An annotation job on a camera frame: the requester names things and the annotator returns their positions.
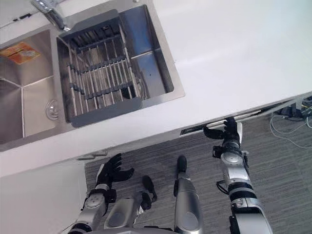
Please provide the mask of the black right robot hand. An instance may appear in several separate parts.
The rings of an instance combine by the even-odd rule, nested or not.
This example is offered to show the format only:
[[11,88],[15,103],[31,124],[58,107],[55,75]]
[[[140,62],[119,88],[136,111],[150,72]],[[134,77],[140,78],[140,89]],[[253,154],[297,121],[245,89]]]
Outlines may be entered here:
[[203,133],[211,139],[236,140],[241,143],[241,137],[237,130],[237,122],[234,117],[228,117],[224,120],[224,130],[210,129],[207,126],[203,127]]

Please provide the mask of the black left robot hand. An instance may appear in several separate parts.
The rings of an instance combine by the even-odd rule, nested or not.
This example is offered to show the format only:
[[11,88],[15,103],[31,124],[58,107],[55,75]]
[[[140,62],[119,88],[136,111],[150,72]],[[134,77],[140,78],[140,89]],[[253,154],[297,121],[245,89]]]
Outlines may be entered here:
[[112,188],[113,182],[122,182],[129,180],[135,170],[131,168],[129,170],[122,171],[122,154],[119,153],[110,158],[105,164],[101,164],[97,174],[96,188],[102,188],[109,190]]

